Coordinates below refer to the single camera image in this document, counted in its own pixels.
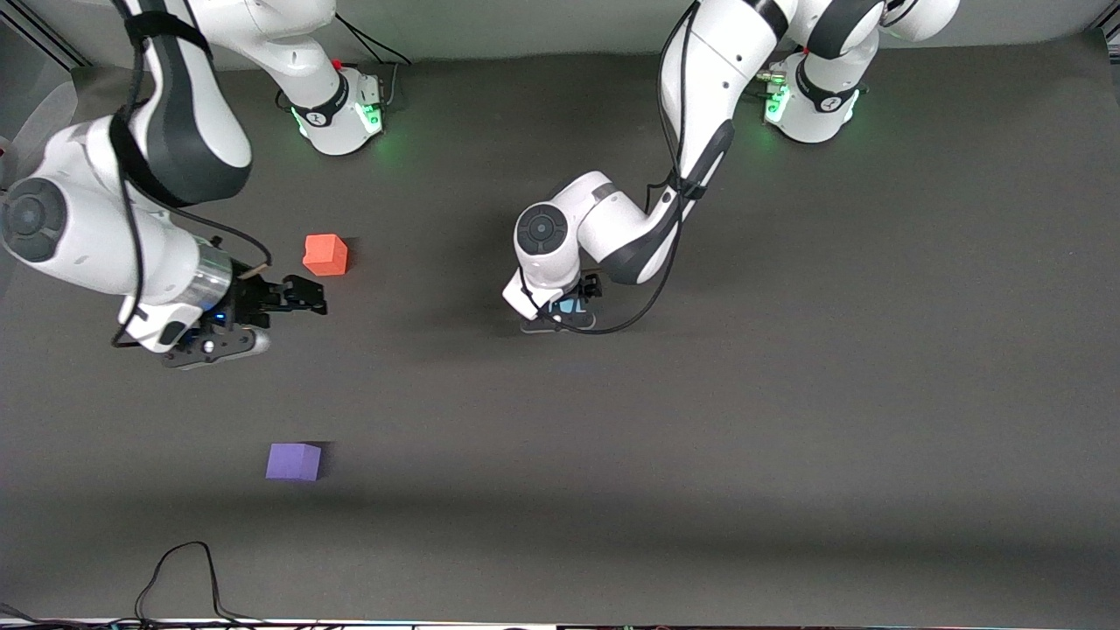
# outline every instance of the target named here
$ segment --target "dark gray mat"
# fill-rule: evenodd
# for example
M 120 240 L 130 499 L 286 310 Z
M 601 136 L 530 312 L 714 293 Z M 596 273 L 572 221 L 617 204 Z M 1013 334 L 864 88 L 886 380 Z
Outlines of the dark gray mat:
M 118 300 L 20 267 L 0 305 L 0 595 L 123 614 L 209 540 L 269 617 L 597 623 L 1120 623 L 1120 110 L 1103 41 L 890 50 L 832 143 L 745 102 L 651 315 L 525 337 L 517 213 L 666 157 L 650 58 L 424 64 L 389 133 L 316 155 L 259 73 L 254 147 L 203 209 L 298 271 L 355 239 L 333 313 L 194 372 L 111 351 Z M 228 241 L 236 253 L 251 250 Z M 650 287 L 609 289 L 617 321 Z M 329 474 L 265 482 L 270 442 Z M 152 612 L 205 615 L 200 558 Z

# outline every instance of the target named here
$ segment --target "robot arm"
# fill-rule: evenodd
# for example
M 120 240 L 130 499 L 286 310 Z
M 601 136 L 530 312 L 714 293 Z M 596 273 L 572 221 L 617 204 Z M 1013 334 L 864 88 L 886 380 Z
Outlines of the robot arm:
M 616 282 L 645 282 L 661 269 L 731 145 L 739 95 L 796 8 L 797 0 L 702 0 L 685 12 L 663 55 L 659 86 L 679 143 L 680 180 L 669 183 L 648 214 L 598 172 L 530 206 L 514 233 L 521 270 L 503 291 L 511 306 L 533 319 L 538 306 L 562 298 L 579 281 L 580 247 Z
M 765 120 L 799 142 L 834 137 L 851 120 L 858 85 L 879 49 L 876 27 L 921 41 L 940 33 L 959 0 L 802 0 L 790 37 L 805 47 L 772 64 Z
M 251 59 L 292 103 L 300 132 L 320 152 L 349 154 L 382 130 L 377 78 L 335 68 L 308 34 L 335 17 L 335 0 L 195 2 L 206 39 Z
M 260 332 L 268 327 L 264 313 L 325 312 L 321 287 L 315 285 L 316 296 L 298 278 L 279 287 L 244 277 L 246 266 L 171 223 L 167 206 L 241 191 L 250 173 L 249 140 L 218 91 L 185 0 L 124 0 L 122 7 L 137 45 L 148 40 L 155 94 L 131 120 L 104 117 L 50 139 L 43 163 L 12 185 L 0 207 L 4 247 L 44 274 L 127 296 L 119 319 L 141 345 L 166 353 L 165 362 L 192 367 L 259 353 L 268 346 Z M 133 296 L 137 265 L 124 195 L 132 200 L 142 252 L 140 296 Z M 235 343 L 221 339 L 227 333 Z M 202 352 L 207 342 L 212 351 Z
M 620 284 L 642 284 L 664 265 L 676 232 L 731 143 L 731 117 L 747 82 L 788 35 L 809 49 L 771 66 L 766 120 L 803 142 L 836 135 L 878 50 L 876 30 L 921 40 L 952 19 L 959 0 L 700 0 L 662 58 L 660 96 L 679 140 L 676 172 L 646 214 L 610 179 L 589 173 L 517 221 L 521 269 L 503 297 L 526 319 L 580 287 L 586 250 Z M 787 82 L 786 77 L 794 81 Z

